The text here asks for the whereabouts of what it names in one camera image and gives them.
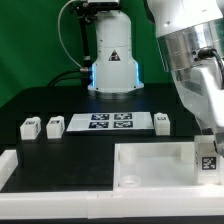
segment cable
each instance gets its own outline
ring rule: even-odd
[[[80,79],[80,78],[81,78],[81,76],[69,77],[69,78],[61,78],[61,79],[56,80],[54,83],[52,83],[50,87],[55,86],[55,84],[57,84],[58,82],[61,82],[61,81],[71,80],[71,79]]]
[[[72,73],[77,73],[77,72],[80,72],[79,69],[76,69],[76,70],[70,70],[70,71],[66,71],[66,72],[63,72],[61,73],[60,75],[57,75],[55,78],[53,78],[48,84],[47,86],[50,87],[52,84],[54,84],[58,79],[66,76],[66,75],[69,75],[69,74],[72,74]]]
[[[215,57],[215,59],[216,59],[216,61],[218,63],[220,72],[221,72],[221,76],[222,76],[222,89],[224,89],[224,65],[223,65],[222,58],[217,53],[217,50],[215,48],[204,48],[204,49],[201,49],[198,52],[198,57],[201,58],[201,59]]]
[[[62,40],[62,36],[61,36],[61,17],[62,17],[62,14],[65,10],[65,8],[71,4],[72,2],[76,2],[78,0],[70,0],[69,2],[67,2],[61,9],[59,15],[58,15],[58,36],[59,36],[59,40],[60,40],[60,43],[61,43],[61,46],[63,47],[65,53],[67,54],[67,56],[76,64],[78,65],[79,67],[82,67],[75,59],[73,59],[73,57],[69,54],[68,50],[66,49],[64,43],[63,43],[63,40]]]
[[[222,58],[220,57],[220,55],[217,53],[216,50],[213,50],[212,54],[216,58],[216,61],[219,65],[219,69],[220,69],[220,72],[221,72],[221,75],[222,75],[222,89],[224,89],[224,65],[223,65],[223,62],[222,62]]]

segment white platform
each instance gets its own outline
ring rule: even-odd
[[[117,144],[113,191],[2,193],[0,219],[224,215],[224,186],[195,185],[193,152],[193,142]]]

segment blue light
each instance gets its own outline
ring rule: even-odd
[[[138,62],[136,62],[136,73],[137,73],[137,85],[140,85],[141,82],[139,80],[139,66],[138,66]]]
[[[94,64],[92,65],[92,87],[95,88],[95,77],[96,76],[96,71],[95,71],[95,66]]]

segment circular hole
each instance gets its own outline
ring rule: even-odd
[[[138,187],[140,186],[141,179],[135,175],[124,176],[120,179],[119,185],[121,187]]]
[[[168,27],[170,25],[170,21],[167,21],[165,24],[164,24],[164,27]]]

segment small white cube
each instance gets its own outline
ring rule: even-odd
[[[20,134],[22,140],[34,140],[41,131],[40,118],[27,118],[20,127]]]
[[[195,136],[196,184],[220,183],[220,155],[215,151],[214,136]]]
[[[64,117],[52,117],[47,124],[47,138],[58,139],[61,138],[65,130]]]
[[[156,135],[170,135],[170,120],[167,114],[162,113],[155,114],[154,127]]]

